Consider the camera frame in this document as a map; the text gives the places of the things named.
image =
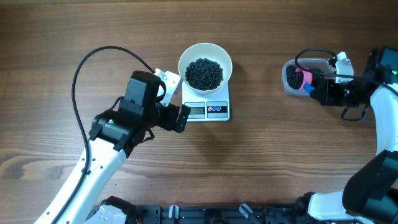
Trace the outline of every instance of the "bowl of black beans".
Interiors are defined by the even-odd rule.
[[[232,60],[220,46],[195,44],[181,55],[178,71],[192,91],[210,94],[228,82],[232,74]]]

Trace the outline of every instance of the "plastic container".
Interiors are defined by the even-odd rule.
[[[190,86],[185,79],[185,72],[187,71],[189,63],[194,62],[199,58],[207,58],[208,60],[217,62],[223,69],[224,80],[221,81],[220,85],[214,90],[197,90],[194,87]],[[180,61],[178,62],[178,72],[180,73],[182,80],[185,82],[185,84],[187,84],[189,89],[191,89],[195,93],[207,95],[210,93],[215,93],[226,83],[228,83],[228,80],[229,78],[231,78],[232,75],[232,60],[228,53],[218,45],[211,43],[195,44],[185,50],[184,53],[181,55]]]
[[[324,58],[300,58],[298,62],[305,68],[309,69],[319,68],[323,72],[331,72],[329,68],[329,62],[327,59]],[[282,68],[282,82],[284,83],[285,92],[289,95],[294,95],[294,96],[309,96],[305,90],[295,90],[292,87],[290,87],[290,85],[287,83],[286,68],[289,65],[295,66],[294,59],[286,62],[286,64]]]

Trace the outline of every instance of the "white scale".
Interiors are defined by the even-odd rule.
[[[191,107],[188,122],[227,121],[230,117],[228,83],[215,93],[201,95],[183,82],[182,103]]]

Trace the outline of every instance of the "wooden surface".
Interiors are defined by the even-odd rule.
[[[83,149],[72,110],[79,61],[103,45],[126,47],[177,73],[189,46],[212,42],[233,59],[232,118],[154,129],[98,201],[208,205],[293,202],[340,190],[376,152],[373,112],[340,120],[342,108],[284,93],[281,68],[302,49],[347,51],[360,75],[373,47],[398,46],[397,1],[181,1],[0,7],[0,223],[32,223]],[[82,68],[76,89],[86,130],[123,95],[134,70],[107,50]],[[181,93],[173,103],[181,104]]]

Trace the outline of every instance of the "wood grain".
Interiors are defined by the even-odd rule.
[[[98,201],[274,203],[342,189],[375,155],[373,112],[347,123],[342,108],[288,96],[281,68],[302,49],[324,47],[347,51],[360,75],[373,47],[398,47],[396,8],[371,0],[1,6],[0,223],[34,222],[72,171],[83,149],[72,76],[103,45],[177,73],[187,47],[212,42],[230,54],[234,72],[230,121],[190,123],[182,134],[155,128],[155,141],[135,148]],[[76,90],[86,130],[144,69],[114,50],[87,61]]]

